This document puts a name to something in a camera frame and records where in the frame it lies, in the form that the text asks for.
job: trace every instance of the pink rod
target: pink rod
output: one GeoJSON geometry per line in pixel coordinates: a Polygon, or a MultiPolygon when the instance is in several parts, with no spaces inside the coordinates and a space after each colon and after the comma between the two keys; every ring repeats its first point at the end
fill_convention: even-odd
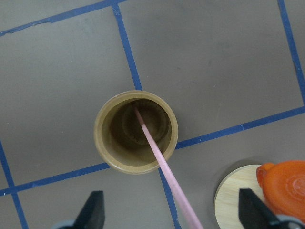
{"type": "Polygon", "coordinates": [[[140,115],[140,112],[136,106],[134,107],[135,114],[137,115],[137,118],[139,120],[139,123],[142,127],[142,130],[147,138],[147,141],[152,148],[152,151],[160,165],[160,168],[162,172],[164,173],[165,179],[167,180],[171,191],[173,192],[173,195],[178,202],[178,205],[186,218],[189,228],[190,229],[203,229],[203,226],[201,225],[198,217],[196,216],[196,213],[194,212],[192,206],[190,205],[189,201],[187,200],[185,194],[183,193],[178,181],[176,180],[175,176],[173,175],[171,169],[169,168],[166,160],[164,159],[160,149],[158,148],[156,142],[154,141],[153,137],[149,133],[144,120],[142,119],[142,116],[140,115]]]}

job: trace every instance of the tape strip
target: tape strip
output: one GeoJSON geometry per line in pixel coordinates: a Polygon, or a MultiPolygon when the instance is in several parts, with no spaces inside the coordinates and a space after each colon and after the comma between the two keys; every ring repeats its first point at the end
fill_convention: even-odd
{"type": "Polygon", "coordinates": [[[44,18],[38,21],[33,21],[30,22],[28,24],[24,24],[9,30],[5,30],[0,32],[0,36],[3,36],[7,33],[14,33],[23,29],[26,29],[28,27],[34,26],[34,25],[39,25],[39,24],[43,24],[43,23],[55,23],[58,21],[62,21],[68,18],[72,18],[81,14],[85,14],[85,13],[89,13],[95,10],[100,10],[103,8],[106,8],[108,6],[111,6],[113,4],[117,4],[119,2],[124,2],[126,0],[105,0],[105,1],[101,1],[101,2],[97,2],[95,4],[92,5],[87,5],[87,6],[83,6],[83,7],[79,7],[70,11],[66,11],[64,13],[60,13],[60,14],[56,14],[54,16],[48,17],[48,18],[44,18]]]}
{"type": "Polygon", "coordinates": [[[132,49],[131,49],[130,44],[129,44],[129,40],[128,40],[128,37],[127,37],[127,33],[126,33],[126,29],[125,29],[125,26],[124,26],[124,22],[123,22],[123,19],[122,19],[122,14],[121,14],[119,5],[114,4],[112,6],[112,10],[113,10],[114,16],[116,18],[116,21],[118,23],[118,26],[119,26],[120,37],[121,37],[121,40],[122,40],[122,43],[123,43],[123,48],[125,50],[125,55],[126,55],[126,58],[127,58],[129,69],[130,69],[130,72],[132,74],[134,87],[135,87],[136,90],[142,90],[142,85],[141,85],[141,82],[140,82],[138,70],[137,70],[137,67],[135,65],[135,61],[134,61],[133,54],[132,54],[132,49]]]}
{"type": "MultiPolygon", "coordinates": [[[[3,147],[2,147],[1,141],[0,141],[0,160],[1,160],[2,168],[3,168],[3,171],[4,171],[4,175],[6,177],[6,180],[8,182],[8,185],[9,185],[10,188],[14,188],[15,184],[14,184],[11,172],[10,172],[10,167],[9,167],[8,161],[7,161],[7,159],[5,157],[5,154],[4,154],[4,150],[3,150],[3,147]]],[[[15,208],[16,208],[16,211],[17,211],[22,229],[28,229],[29,226],[28,226],[28,223],[25,219],[24,212],[22,210],[22,206],[21,206],[18,194],[17,193],[12,193],[12,198],[13,198],[13,201],[14,201],[14,205],[15,205],[15,208]]]]}
{"type": "Polygon", "coordinates": [[[278,0],[278,5],[279,5],[279,8],[280,8],[280,12],[281,12],[281,18],[282,18],[283,26],[284,26],[284,29],[285,29],[286,38],[287,38],[287,41],[288,41],[292,61],[295,65],[296,76],[297,76],[297,80],[299,82],[303,103],[305,105],[305,80],[304,80],[304,75],[303,75],[299,55],[297,53],[294,36],[292,34],[292,29],[291,29],[291,26],[290,26],[288,14],[287,14],[287,11],[286,11],[285,1],[284,0],[278,0]]]}
{"type": "Polygon", "coordinates": [[[296,109],[293,109],[293,110],[290,110],[290,111],[285,111],[285,112],[275,114],[275,115],[271,115],[271,116],[268,116],[268,117],[265,117],[265,118],[257,119],[255,121],[251,121],[251,122],[248,122],[248,123],[236,125],[236,126],[224,129],[224,130],[219,130],[219,131],[207,134],[207,135],[202,135],[202,136],[199,136],[199,137],[194,137],[194,138],[191,138],[191,139],[188,139],[188,140],[178,142],[177,146],[176,146],[176,149],[181,149],[181,148],[192,146],[192,145],[195,145],[195,144],[198,144],[198,143],[201,143],[201,142],[210,141],[210,140],[213,140],[213,139],[216,139],[216,138],[219,138],[219,137],[223,137],[223,136],[226,136],[226,135],[231,135],[231,134],[234,134],[234,133],[237,133],[237,132],[241,132],[243,130],[248,130],[248,129],[258,127],[258,126],[261,126],[261,125],[265,125],[265,124],[268,124],[268,123],[273,123],[275,121],[282,120],[282,119],[285,119],[285,118],[289,118],[289,117],[292,117],[292,116],[295,116],[295,115],[300,115],[300,114],[303,114],[303,113],[305,113],[305,107],[299,107],[299,108],[296,108],[296,109]]]}
{"type": "Polygon", "coordinates": [[[36,180],[36,181],[32,181],[32,182],[29,182],[29,183],[26,183],[26,184],[17,185],[17,186],[14,186],[14,187],[10,187],[10,188],[0,190],[0,196],[4,196],[4,195],[15,193],[15,192],[24,191],[24,190],[31,189],[31,188],[34,188],[34,187],[48,185],[48,184],[51,184],[51,183],[55,183],[55,182],[66,180],[66,179],[71,179],[71,178],[74,178],[74,177],[79,177],[79,176],[82,176],[82,175],[97,172],[97,171],[104,170],[104,169],[107,169],[107,168],[110,168],[110,166],[107,163],[101,163],[101,164],[98,164],[98,165],[74,170],[72,172],[63,173],[63,174],[59,174],[59,175],[56,175],[56,176],[52,176],[52,177],[44,178],[44,179],[41,179],[41,180],[36,180]]]}
{"type": "Polygon", "coordinates": [[[175,226],[175,229],[182,229],[181,226],[180,226],[180,223],[178,221],[178,213],[177,213],[177,209],[176,209],[176,205],[175,205],[175,202],[174,202],[174,199],[173,199],[173,195],[172,195],[172,191],[165,179],[165,176],[162,172],[162,170],[159,168],[159,174],[160,174],[160,178],[161,178],[161,181],[162,181],[162,184],[163,184],[163,189],[164,189],[164,192],[165,192],[165,195],[166,195],[166,199],[167,199],[167,203],[168,203],[168,206],[170,208],[170,212],[171,212],[171,216],[172,216],[172,219],[173,219],[173,224],[175,226]]]}

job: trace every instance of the orange pot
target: orange pot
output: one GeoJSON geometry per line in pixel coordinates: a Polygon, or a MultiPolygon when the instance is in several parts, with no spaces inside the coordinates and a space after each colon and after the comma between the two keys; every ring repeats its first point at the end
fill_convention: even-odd
{"type": "Polygon", "coordinates": [[[267,163],[257,168],[256,177],[273,213],[305,223],[305,161],[267,163]]]}

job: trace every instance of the brown pot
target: brown pot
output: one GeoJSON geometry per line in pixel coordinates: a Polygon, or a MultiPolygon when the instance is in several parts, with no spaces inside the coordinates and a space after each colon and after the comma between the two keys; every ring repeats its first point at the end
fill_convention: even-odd
{"type": "Polygon", "coordinates": [[[134,113],[138,107],[165,160],[173,154],[178,124],[169,105],[145,91],[128,91],[110,99],[99,111],[94,141],[111,167],[129,174],[148,173],[159,167],[134,113]]]}

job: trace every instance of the round wooden board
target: round wooden board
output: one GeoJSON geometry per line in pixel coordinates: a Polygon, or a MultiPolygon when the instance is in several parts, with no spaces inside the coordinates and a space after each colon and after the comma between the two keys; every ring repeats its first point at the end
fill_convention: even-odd
{"type": "Polygon", "coordinates": [[[221,229],[243,229],[238,219],[238,195],[240,188],[250,188],[261,199],[263,192],[256,180],[260,165],[240,167],[227,175],[220,183],[214,199],[214,209],[221,229]]]}

